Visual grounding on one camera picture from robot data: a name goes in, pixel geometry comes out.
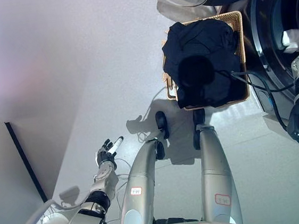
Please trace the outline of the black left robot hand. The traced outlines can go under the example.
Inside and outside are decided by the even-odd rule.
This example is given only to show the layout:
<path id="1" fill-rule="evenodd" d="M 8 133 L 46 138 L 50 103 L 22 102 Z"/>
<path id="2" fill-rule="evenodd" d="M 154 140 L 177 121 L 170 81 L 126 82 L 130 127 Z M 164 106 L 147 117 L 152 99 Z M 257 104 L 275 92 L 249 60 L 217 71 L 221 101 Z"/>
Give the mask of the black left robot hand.
<path id="1" fill-rule="evenodd" d="M 117 154 L 117 149 L 122 144 L 124 140 L 123 136 L 120 136 L 116 141 L 111 142 L 109 139 L 106 139 L 101 148 L 96 152 L 95 158 L 98 167 L 100 167 L 104 162 L 111 162 L 114 169 L 117 169 L 115 163 L 115 156 Z"/>

